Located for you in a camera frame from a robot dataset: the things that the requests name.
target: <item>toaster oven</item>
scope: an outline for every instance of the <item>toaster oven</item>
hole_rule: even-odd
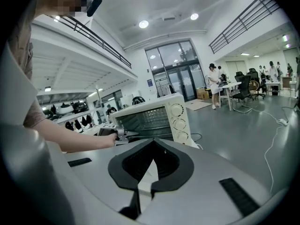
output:
[[[183,96],[156,98],[111,114],[113,124],[137,132],[138,138],[163,138],[191,146],[191,132]]]

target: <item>person's hand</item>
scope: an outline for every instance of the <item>person's hand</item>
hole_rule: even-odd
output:
[[[111,148],[114,147],[114,142],[117,139],[117,134],[113,133],[108,136],[100,136],[98,138],[101,138],[101,142],[100,142],[101,148]]]

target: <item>oven knob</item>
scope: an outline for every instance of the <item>oven knob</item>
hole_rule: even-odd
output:
[[[173,114],[173,116],[180,116],[183,113],[183,107],[180,104],[174,104],[171,107],[171,113]]]
[[[175,120],[173,125],[177,130],[183,130],[187,126],[186,122],[183,119]]]
[[[185,143],[188,139],[188,134],[186,132],[180,132],[177,134],[178,142]]]

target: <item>black railing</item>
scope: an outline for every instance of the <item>black railing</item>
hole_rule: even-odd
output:
[[[254,0],[225,30],[209,45],[213,53],[232,42],[265,17],[280,7],[275,0]]]
[[[108,51],[110,54],[115,56],[117,59],[119,59],[121,62],[123,62],[126,66],[131,68],[131,63],[124,58],[117,50],[115,50],[112,46],[110,46],[107,42],[105,42],[101,37],[99,37],[95,32],[93,32],[91,29],[86,27],[84,24],[82,24],[80,21],[76,20],[73,17],[60,17],[58,22],[68,26],[72,30],[80,33],[81,35],[85,36],[89,40],[93,41],[100,47],[102,47],[104,50]]]

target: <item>shelf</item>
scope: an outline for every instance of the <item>shelf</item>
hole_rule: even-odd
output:
[[[79,117],[87,115],[89,113],[92,113],[92,112],[95,112],[95,111],[101,111],[101,110],[102,110],[102,107],[99,107],[99,108],[96,108],[96,109],[93,109],[93,110],[88,110],[86,112],[80,112],[80,113],[77,113],[77,114],[65,116],[65,117],[57,119],[56,121],[53,121],[53,122],[62,123],[62,122],[65,122],[65,121],[68,121],[68,120],[71,120],[71,119],[75,119],[75,118],[79,118]]]

